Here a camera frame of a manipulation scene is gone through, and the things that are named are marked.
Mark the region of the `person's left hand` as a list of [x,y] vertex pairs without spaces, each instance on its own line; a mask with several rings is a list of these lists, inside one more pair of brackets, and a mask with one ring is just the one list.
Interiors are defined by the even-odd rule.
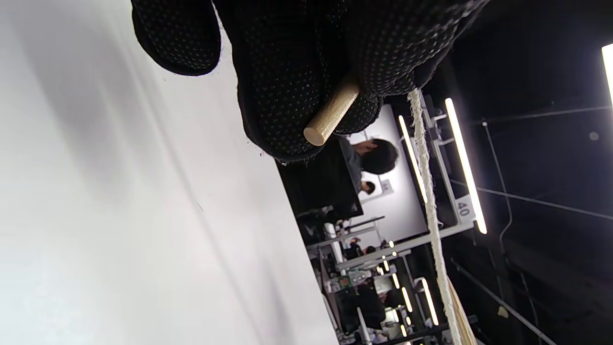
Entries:
[[221,32],[232,47],[248,138],[280,162],[320,152],[303,131],[347,76],[357,99],[334,129],[372,124],[389,96],[433,76],[486,0],[134,0],[132,23],[162,68],[203,76],[216,68]]

